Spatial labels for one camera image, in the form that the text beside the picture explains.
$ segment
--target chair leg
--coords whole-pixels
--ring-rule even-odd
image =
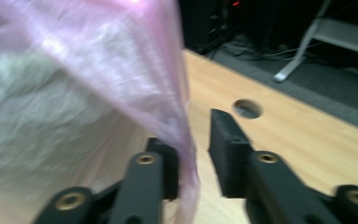
[[[310,28],[308,29],[308,31],[306,32],[306,34],[301,40],[301,44],[300,47],[298,48],[295,58],[273,77],[274,81],[283,82],[304,61],[303,55],[305,53],[305,50],[307,49],[308,44],[312,40],[313,35],[315,34],[318,27],[319,27],[319,20],[313,21],[312,25],[310,26]]]

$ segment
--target black mechanical part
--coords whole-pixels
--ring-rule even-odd
[[[267,151],[253,152],[246,172],[249,176],[247,184],[256,194],[249,195],[248,200],[263,204],[273,223],[339,223],[278,155]]]
[[[162,192],[162,158],[139,153],[131,160],[108,223],[161,223]]]
[[[173,147],[163,144],[157,138],[150,138],[146,151],[156,152],[164,158],[164,199],[176,199],[179,190],[179,158],[176,150]]]
[[[89,189],[74,187],[56,194],[36,224],[88,224],[94,199]]]
[[[211,122],[209,151],[222,193],[245,198],[252,223],[358,223],[357,186],[326,196],[306,187],[279,155],[254,151],[228,113],[213,109]]]
[[[222,194],[228,198],[244,198],[246,176],[244,164],[253,151],[251,143],[227,112],[212,110],[211,155]]]
[[[178,195],[176,151],[149,139],[146,152],[131,158],[125,177],[104,191],[74,187],[56,194],[35,224],[161,223],[161,201]]]

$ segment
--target plastic bag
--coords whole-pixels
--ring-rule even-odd
[[[145,130],[177,149],[175,222],[191,222],[198,178],[177,17],[166,0],[0,0],[0,223],[30,222],[62,188],[114,183]]]

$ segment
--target white chair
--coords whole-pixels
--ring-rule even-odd
[[[312,39],[358,52],[358,25],[323,18],[332,0],[324,0],[310,28],[303,36],[295,58],[273,79],[283,82],[304,61],[304,53]]]

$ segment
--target table surface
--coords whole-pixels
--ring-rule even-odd
[[[254,149],[280,154],[305,184],[332,195],[339,185],[358,185],[358,128],[250,78],[185,52],[191,89],[190,127],[198,149],[200,201],[194,223],[250,223],[243,200],[221,197],[207,153],[210,109],[233,115]],[[258,119],[238,115],[233,104],[260,105]]]

